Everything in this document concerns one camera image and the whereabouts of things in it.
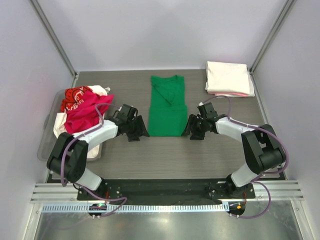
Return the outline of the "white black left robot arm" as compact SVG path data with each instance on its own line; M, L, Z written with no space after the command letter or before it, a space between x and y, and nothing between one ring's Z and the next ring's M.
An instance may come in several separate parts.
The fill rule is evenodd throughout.
M123 104L112 116L102 117L98 124L80 133L61 133L46 166L60 176L63 187L72 183L93 198L103 200L108 191L106 181L87 168L87 155L94 147L120 135L126 135L129 142L150 136L143 117L133 106Z

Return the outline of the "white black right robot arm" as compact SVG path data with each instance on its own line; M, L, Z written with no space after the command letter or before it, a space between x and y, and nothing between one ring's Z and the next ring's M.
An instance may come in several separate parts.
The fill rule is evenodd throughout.
M250 125L237 121L227 114L218 114L211 103L201 104L199 114L191 114L182 136L190 140L203 140L207 132L228 136L242 143L245 163L225 180L225 191L231 198L266 171L287 164L287 150L269 124Z

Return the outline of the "green t shirt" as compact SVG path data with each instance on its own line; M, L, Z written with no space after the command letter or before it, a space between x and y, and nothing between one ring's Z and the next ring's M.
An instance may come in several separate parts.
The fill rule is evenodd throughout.
M180 137L187 125L183 76L152 76L148 133L151 137Z

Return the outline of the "clear plastic bin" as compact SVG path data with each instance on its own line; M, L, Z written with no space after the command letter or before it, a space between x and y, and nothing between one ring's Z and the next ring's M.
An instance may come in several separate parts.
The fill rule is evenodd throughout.
M45 161L49 158L49 155L56 142L56 139L59 137L59 136L56 137L54 135L53 128L54 128L56 115L58 112L60 112L61 103L64 98L65 98L65 90L59 91L54 98L52 108L50 110L50 114L47 119L47 123L44 127L43 136L42 136L38 154L37 154L38 159L41 161Z

